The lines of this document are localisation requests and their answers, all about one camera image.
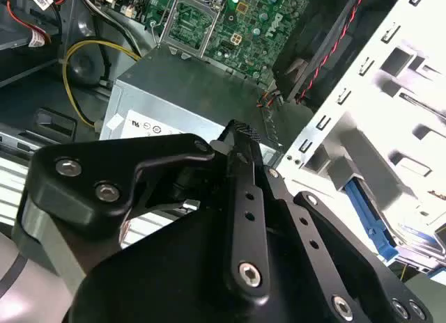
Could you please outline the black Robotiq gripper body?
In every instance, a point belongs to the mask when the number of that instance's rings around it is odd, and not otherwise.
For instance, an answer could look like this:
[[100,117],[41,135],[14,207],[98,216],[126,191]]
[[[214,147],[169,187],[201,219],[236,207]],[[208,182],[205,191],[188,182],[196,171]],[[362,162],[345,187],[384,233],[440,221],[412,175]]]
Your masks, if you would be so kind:
[[258,322],[270,296],[267,228],[231,239],[221,212],[198,212],[101,262],[70,322]]

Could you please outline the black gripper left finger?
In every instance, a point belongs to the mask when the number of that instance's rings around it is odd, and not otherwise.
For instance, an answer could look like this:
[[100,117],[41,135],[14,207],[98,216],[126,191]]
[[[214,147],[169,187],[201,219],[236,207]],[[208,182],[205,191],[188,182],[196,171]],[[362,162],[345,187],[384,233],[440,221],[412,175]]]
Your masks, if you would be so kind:
[[31,159],[18,215],[75,295],[101,262],[198,212],[221,212],[231,239],[266,228],[256,132],[232,120],[194,134],[47,146]]

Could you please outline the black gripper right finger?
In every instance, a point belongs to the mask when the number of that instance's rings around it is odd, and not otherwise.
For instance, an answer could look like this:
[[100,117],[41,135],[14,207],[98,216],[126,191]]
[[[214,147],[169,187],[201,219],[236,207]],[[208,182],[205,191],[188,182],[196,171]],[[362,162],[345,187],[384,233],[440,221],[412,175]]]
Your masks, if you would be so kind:
[[270,296],[258,322],[431,322],[422,301],[317,197],[289,193],[256,156]]

